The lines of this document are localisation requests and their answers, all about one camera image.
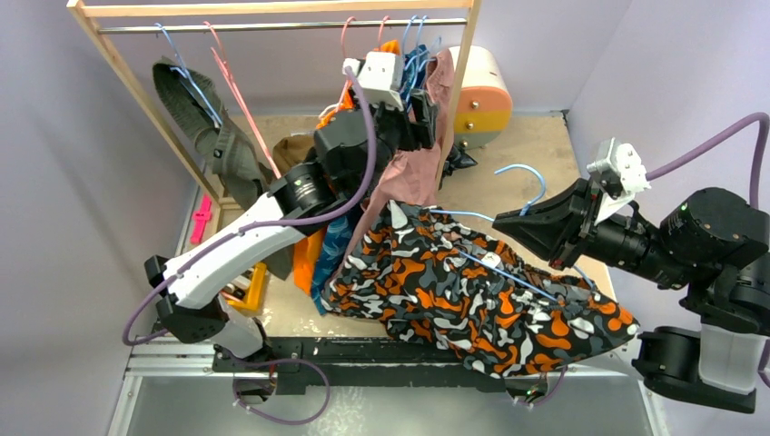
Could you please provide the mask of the camouflage orange black shorts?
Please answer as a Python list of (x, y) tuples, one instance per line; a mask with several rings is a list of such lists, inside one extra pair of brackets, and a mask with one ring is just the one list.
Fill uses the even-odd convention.
[(501, 240), (399, 201), (382, 208), (320, 300), (327, 312), (381, 322), (392, 339), (454, 352), (493, 378), (551, 372), (640, 329), (586, 280), (540, 270)]

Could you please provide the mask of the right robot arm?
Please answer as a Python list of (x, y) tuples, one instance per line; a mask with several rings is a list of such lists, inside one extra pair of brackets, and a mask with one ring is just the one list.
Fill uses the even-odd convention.
[(556, 270), (588, 257), (661, 290), (685, 290), (680, 305), (699, 331), (659, 326), (632, 339), (623, 370), (671, 400), (753, 413), (766, 380), (769, 337), (769, 216), (719, 187), (690, 194), (660, 224), (640, 212), (601, 219), (606, 195), (575, 181), (536, 204), (498, 214), (493, 227)]

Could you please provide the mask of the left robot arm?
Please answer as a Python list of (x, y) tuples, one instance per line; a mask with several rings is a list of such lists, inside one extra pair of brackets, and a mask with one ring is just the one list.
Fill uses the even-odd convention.
[(337, 112), (315, 131), (310, 158), (238, 219), (187, 253), (146, 262), (158, 269), (163, 329), (182, 343), (213, 342), (247, 371), (265, 368), (271, 347), (264, 329), (231, 307), (222, 289), (359, 204), (396, 152), (431, 148), (438, 116), (439, 104), (423, 90), (410, 92), (409, 109), (358, 102)]

